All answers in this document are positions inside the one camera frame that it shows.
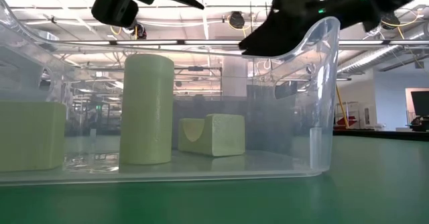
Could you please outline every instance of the wall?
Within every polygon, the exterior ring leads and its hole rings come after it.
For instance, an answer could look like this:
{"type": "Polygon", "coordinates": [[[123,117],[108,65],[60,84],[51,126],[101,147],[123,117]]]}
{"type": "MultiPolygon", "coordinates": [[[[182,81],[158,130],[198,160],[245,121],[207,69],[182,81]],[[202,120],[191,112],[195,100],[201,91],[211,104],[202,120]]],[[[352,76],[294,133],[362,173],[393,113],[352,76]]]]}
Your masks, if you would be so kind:
{"type": "Polygon", "coordinates": [[[361,128],[371,127],[377,123],[375,112],[375,95],[373,87],[373,71],[368,70],[365,74],[352,76],[352,81],[337,82],[343,102],[359,102],[359,120],[361,128]],[[369,108],[369,125],[365,125],[365,108],[369,108]]]}
{"type": "Polygon", "coordinates": [[[415,69],[414,64],[387,72],[377,68],[373,71],[377,120],[386,124],[385,130],[395,131],[407,125],[406,88],[429,87],[429,64],[425,63],[428,72],[415,69]]]}

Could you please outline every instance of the green table surface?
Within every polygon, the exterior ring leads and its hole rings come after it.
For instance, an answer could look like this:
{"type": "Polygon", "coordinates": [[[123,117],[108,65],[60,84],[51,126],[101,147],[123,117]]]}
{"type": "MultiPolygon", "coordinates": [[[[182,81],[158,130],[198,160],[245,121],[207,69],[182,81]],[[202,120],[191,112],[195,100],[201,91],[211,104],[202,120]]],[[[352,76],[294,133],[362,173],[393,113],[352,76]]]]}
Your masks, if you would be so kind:
{"type": "Polygon", "coordinates": [[[0,188],[0,223],[429,223],[429,143],[334,137],[310,178],[0,188]]]}

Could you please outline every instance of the foam cylinder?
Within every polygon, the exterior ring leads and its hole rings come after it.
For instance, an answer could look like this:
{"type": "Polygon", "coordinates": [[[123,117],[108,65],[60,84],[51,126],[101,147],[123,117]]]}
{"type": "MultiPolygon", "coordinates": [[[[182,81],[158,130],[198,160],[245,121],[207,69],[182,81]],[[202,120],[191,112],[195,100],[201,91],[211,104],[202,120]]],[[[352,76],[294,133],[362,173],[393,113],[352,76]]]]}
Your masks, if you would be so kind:
{"type": "Polygon", "coordinates": [[[171,160],[174,63],[166,57],[136,54],[125,61],[122,103],[122,164],[171,160]]]}

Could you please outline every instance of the ceiling pipe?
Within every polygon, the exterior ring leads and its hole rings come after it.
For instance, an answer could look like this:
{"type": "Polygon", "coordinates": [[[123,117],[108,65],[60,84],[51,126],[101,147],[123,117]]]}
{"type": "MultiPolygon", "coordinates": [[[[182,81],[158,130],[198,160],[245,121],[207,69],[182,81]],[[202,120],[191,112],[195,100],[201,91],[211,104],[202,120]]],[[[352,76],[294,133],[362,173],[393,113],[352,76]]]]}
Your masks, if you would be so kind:
{"type": "MultiPolygon", "coordinates": [[[[429,23],[425,22],[404,33],[404,38],[408,40],[429,40],[429,23]]],[[[386,58],[404,49],[401,45],[386,46],[378,50],[372,50],[354,57],[351,60],[339,65],[338,73],[354,74],[365,72],[366,70],[385,62],[386,58]]]]}

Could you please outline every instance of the fluorescent light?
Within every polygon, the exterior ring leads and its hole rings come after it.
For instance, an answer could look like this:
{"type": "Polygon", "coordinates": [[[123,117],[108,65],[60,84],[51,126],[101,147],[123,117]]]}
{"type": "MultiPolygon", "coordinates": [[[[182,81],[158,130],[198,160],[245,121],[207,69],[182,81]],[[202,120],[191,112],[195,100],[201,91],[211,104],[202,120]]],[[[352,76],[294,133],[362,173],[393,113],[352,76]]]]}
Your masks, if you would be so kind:
{"type": "Polygon", "coordinates": [[[348,46],[348,45],[378,45],[382,44],[383,40],[341,40],[342,46],[348,46]]]}
{"type": "Polygon", "coordinates": [[[74,62],[74,61],[72,61],[72,60],[69,60],[69,59],[64,59],[65,61],[67,61],[68,63],[70,63],[70,64],[73,64],[73,65],[75,65],[75,66],[79,66],[80,67],[80,65],[78,64],[78,63],[76,63],[76,62],[74,62]]]}
{"type": "Polygon", "coordinates": [[[120,81],[115,81],[115,83],[113,83],[113,85],[115,85],[115,87],[123,89],[123,83],[120,81]]]}
{"type": "Polygon", "coordinates": [[[237,45],[239,40],[185,40],[185,44],[196,44],[196,45],[205,45],[205,44],[218,44],[218,45],[237,45]]]}
{"type": "Polygon", "coordinates": [[[304,78],[283,78],[280,81],[300,81],[300,82],[307,82],[307,81],[310,81],[310,79],[304,79],[304,78]]]}
{"type": "Polygon", "coordinates": [[[176,45],[177,40],[126,40],[116,42],[118,45],[176,45]]]}
{"type": "Polygon", "coordinates": [[[207,89],[182,89],[174,90],[175,93],[221,93],[222,90],[207,90],[207,89]]]}
{"type": "Polygon", "coordinates": [[[108,45],[108,44],[110,44],[110,42],[108,42],[108,41],[78,41],[78,42],[67,41],[67,43],[73,43],[73,44],[92,44],[92,45],[108,45]]]}
{"type": "Polygon", "coordinates": [[[89,89],[78,89],[78,90],[80,90],[83,93],[93,93],[94,92],[93,90],[89,90],[89,89]]]}
{"type": "MultiPolygon", "coordinates": [[[[337,81],[347,81],[347,80],[351,80],[351,78],[337,78],[337,81]]],[[[298,81],[298,82],[308,82],[310,81],[310,79],[304,79],[304,78],[283,78],[280,81],[285,82],[285,81],[298,81]]]]}
{"type": "Polygon", "coordinates": [[[107,37],[109,37],[109,38],[113,38],[113,39],[115,39],[115,40],[118,40],[118,38],[116,38],[114,35],[107,35],[107,37]]]}
{"type": "Polygon", "coordinates": [[[46,21],[36,21],[36,22],[27,22],[26,25],[40,25],[40,24],[46,24],[46,23],[52,23],[50,20],[46,21]]]}

